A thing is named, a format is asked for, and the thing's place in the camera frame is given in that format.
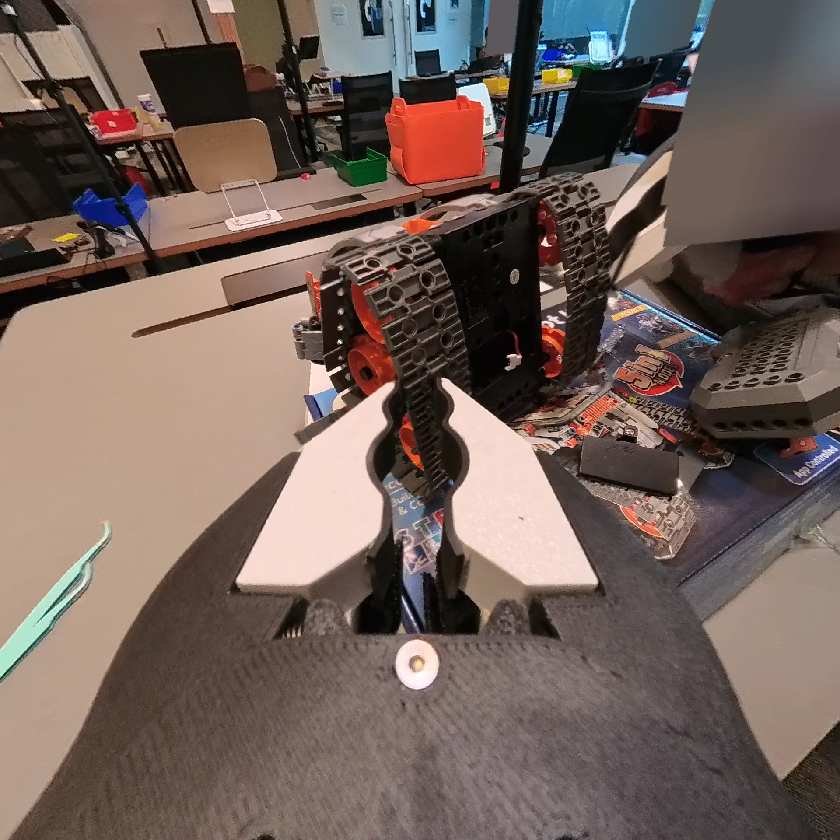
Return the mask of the green plastic bin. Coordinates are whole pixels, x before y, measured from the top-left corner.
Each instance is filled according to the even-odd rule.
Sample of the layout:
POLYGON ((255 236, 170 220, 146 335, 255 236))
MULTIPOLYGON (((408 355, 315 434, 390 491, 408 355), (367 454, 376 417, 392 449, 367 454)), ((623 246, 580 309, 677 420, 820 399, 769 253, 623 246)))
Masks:
POLYGON ((361 157, 348 160, 339 152, 332 153, 332 167, 338 177, 353 187, 370 186, 386 181, 390 159, 368 148, 361 157))

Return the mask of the black board panel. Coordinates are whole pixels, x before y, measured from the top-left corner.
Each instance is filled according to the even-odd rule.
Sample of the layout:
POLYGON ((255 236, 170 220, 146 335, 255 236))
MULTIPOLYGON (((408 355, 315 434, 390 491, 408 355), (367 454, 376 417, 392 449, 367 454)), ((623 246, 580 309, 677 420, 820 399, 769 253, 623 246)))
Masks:
POLYGON ((235 43, 146 49, 140 57, 174 129, 251 118, 235 43))

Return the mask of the black stand pole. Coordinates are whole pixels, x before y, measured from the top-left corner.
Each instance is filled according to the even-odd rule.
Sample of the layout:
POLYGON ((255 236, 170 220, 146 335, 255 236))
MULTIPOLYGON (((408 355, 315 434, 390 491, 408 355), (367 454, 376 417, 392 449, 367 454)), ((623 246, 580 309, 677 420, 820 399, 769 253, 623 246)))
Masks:
POLYGON ((503 193, 515 190, 520 183, 542 11, 543 1, 520 1, 518 4, 500 161, 499 189, 503 193))

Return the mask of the black tripod leg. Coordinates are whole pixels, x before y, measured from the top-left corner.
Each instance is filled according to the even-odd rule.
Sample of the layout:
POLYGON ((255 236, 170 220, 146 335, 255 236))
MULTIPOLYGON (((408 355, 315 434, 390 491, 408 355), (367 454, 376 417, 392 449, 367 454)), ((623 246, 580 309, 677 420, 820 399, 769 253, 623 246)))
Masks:
POLYGON ((66 120, 71 125, 71 128, 74 130, 76 136, 83 145, 86 154, 91 159, 91 162, 98 170, 99 176, 103 184, 106 186, 108 194, 113 198, 114 206, 125 218, 135 237, 140 242, 143 252, 146 254, 148 260, 154 268, 154 273, 157 275, 164 274, 165 266, 161 261, 161 258, 152 248, 149 240, 140 227, 138 219, 133 214, 130 205, 126 202, 123 194, 118 189, 115 181, 115 169, 105 160, 102 153, 98 150, 98 145, 95 143, 93 135, 83 124, 78 112, 67 102, 62 86, 49 73, 46 63, 41 59, 37 49, 25 32, 25 28, 20 22, 18 11, 11 2, 1 2, 1 11, 11 26, 14 34, 21 39, 28 54, 36 64, 38 72, 45 82, 49 95, 58 102, 60 110, 66 115, 66 120))

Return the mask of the blue robot kit box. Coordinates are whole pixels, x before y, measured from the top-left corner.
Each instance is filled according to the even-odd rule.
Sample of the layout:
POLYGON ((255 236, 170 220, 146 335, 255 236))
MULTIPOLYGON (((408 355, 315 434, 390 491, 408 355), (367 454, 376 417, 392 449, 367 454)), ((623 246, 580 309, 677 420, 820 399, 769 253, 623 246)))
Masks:
MULTIPOLYGON (((385 344, 364 291, 352 282, 320 281, 310 330, 322 334, 322 363, 334 390, 367 396, 381 384, 396 381, 396 362, 385 344)), ((505 318, 512 304, 502 307, 505 318)), ((548 374, 538 381, 536 316, 519 325, 502 319, 492 336, 464 317, 462 344, 470 337, 492 338, 478 347, 476 372, 470 373, 474 396, 501 412, 535 450, 559 457, 578 475, 586 435, 616 438, 626 425, 637 429, 637 444, 686 462, 679 468, 681 489, 670 497, 633 483, 584 476, 584 487, 605 502, 618 520, 675 570, 688 586, 689 600, 708 617, 746 585, 750 576, 780 552, 777 539, 791 539, 800 524, 819 523, 838 510, 838 432, 812 436, 803 451, 780 440, 738 443, 718 441, 702 429, 689 406, 689 392, 711 368, 719 339, 675 313, 634 295, 618 292, 606 304, 594 367, 586 375, 545 395, 548 374), (521 354, 521 367, 500 373, 505 354, 521 354)), ((383 598, 376 592, 362 606, 365 630, 396 628, 399 615, 408 631, 425 629, 431 607, 425 606, 424 574, 435 573, 443 534, 443 493, 450 478, 440 461, 442 438, 434 400, 420 396, 416 427, 406 411, 394 432, 395 460, 385 478, 392 501, 394 554, 400 575, 383 598)))

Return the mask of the beige board panel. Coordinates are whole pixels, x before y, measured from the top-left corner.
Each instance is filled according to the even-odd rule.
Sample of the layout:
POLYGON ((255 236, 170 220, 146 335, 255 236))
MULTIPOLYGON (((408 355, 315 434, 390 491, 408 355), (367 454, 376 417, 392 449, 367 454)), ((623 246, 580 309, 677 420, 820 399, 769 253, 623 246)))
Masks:
POLYGON ((182 127, 175 148, 198 192, 217 193, 223 184, 272 182, 278 169, 267 126, 241 119, 182 127))

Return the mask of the black office chair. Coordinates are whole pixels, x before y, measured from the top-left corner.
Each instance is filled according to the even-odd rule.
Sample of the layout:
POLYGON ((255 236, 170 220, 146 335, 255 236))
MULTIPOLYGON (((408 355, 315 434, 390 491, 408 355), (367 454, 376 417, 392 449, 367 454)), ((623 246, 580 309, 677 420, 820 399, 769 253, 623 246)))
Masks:
POLYGON ((393 100, 393 76, 388 70, 364 76, 342 76, 343 110, 339 136, 346 161, 363 159, 368 150, 391 155, 385 124, 393 100))
POLYGON ((566 102, 539 178, 610 167, 617 146, 653 84, 658 60, 585 69, 566 102))

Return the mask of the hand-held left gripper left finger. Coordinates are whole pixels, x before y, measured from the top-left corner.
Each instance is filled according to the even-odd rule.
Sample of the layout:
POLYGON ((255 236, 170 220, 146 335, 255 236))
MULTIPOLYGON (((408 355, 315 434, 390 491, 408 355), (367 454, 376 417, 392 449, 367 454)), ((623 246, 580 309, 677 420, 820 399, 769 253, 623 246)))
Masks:
POLYGON ((395 382, 301 447, 235 580, 241 592, 329 600, 355 611, 384 602, 396 577, 392 505, 395 382))

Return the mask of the black orange tracked toy robot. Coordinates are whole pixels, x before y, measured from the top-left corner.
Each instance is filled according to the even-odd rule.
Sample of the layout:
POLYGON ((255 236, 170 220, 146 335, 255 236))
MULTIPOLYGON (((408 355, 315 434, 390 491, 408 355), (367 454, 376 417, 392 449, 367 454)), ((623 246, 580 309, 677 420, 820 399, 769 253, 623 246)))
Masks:
POLYGON ((421 233, 351 238, 308 275, 297 357, 353 406, 395 382, 398 478, 448 483, 433 385, 447 377, 494 414, 593 366, 611 289, 606 209, 591 177, 553 175, 421 233))

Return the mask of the white document stand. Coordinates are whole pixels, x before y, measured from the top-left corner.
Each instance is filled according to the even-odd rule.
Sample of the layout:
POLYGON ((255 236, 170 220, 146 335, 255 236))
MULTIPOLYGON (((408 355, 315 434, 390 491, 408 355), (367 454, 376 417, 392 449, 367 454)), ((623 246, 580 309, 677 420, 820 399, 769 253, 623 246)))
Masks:
POLYGON ((266 227, 282 221, 282 215, 276 209, 269 207, 262 184, 254 179, 245 179, 233 182, 220 182, 220 192, 225 200, 228 216, 224 220, 226 228, 230 232, 245 231, 255 228, 266 227), (239 193, 255 192, 261 204, 249 212, 240 212, 236 205, 239 193))

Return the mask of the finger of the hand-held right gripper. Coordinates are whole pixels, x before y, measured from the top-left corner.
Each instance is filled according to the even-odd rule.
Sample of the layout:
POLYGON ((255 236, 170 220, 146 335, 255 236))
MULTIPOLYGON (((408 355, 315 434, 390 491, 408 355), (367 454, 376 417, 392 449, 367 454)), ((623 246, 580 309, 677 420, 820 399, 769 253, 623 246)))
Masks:
POLYGON ((666 279, 666 215, 660 215, 636 234, 611 265, 612 289, 621 290, 639 281, 657 284, 666 279))
POLYGON ((668 177, 674 148, 659 148, 648 156, 625 185, 610 212, 606 225, 617 226, 643 201, 648 193, 655 193, 668 177))

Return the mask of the teal plastic tweezers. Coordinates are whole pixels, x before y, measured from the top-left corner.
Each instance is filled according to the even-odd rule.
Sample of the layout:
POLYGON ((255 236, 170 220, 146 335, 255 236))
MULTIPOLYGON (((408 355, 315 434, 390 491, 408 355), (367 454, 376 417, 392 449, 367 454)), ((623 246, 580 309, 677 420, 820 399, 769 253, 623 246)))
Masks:
POLYGON ((84 594, 93 578, 93 563, 111 539, 112 525, 105 521, 99 540, 69 567, 5 641, 1 648, 2 681, 35 650, 84 594))

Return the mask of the black battery cover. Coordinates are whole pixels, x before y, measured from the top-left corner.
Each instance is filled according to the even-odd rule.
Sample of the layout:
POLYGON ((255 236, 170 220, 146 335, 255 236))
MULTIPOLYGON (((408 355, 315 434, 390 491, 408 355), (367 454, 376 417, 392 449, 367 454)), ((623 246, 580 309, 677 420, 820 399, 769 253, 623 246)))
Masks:
POLYGON ((614 437, 587 436, 581 444, 579 475, 650 493, 673 496, 679 489, 680 457, 614 437))

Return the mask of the orange fabric bag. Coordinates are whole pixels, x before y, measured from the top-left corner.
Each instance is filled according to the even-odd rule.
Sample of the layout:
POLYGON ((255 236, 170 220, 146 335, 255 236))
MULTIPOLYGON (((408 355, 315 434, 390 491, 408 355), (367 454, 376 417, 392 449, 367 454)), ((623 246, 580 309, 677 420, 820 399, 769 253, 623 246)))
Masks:
POLYGON ((419 104, 394 98, 385 125, 395 173, 410 185, 482 175, 484 122, 482 104, 464 96, 419 104))

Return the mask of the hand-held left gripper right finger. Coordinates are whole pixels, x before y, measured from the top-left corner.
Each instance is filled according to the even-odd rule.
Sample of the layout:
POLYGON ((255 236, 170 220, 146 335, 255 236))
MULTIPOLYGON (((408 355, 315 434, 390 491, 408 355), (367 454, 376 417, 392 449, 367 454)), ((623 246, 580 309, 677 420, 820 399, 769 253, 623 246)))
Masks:
POLYGON ((501 601, 590 595, 599 579, 531 445, 453 381, 438 379, 444 496, 438 586, 490 613, 501 601))

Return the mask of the blue plastic bin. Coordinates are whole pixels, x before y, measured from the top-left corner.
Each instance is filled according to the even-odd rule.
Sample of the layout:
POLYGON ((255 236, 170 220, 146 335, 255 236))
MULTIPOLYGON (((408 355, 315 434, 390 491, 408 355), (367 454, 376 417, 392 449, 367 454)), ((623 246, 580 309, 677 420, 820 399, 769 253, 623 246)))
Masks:
MULTIPOLYGON (((148 211, 148 198, 139 183, 132 184, 122 199, 136 221, 140 221, 148 211)), ((81 218, 90 222, 113 227, 130 225, 129 220, 117 208, 114 198, 99 198, 91 189, 87 189, 81 194, 71 206, 81 218)))

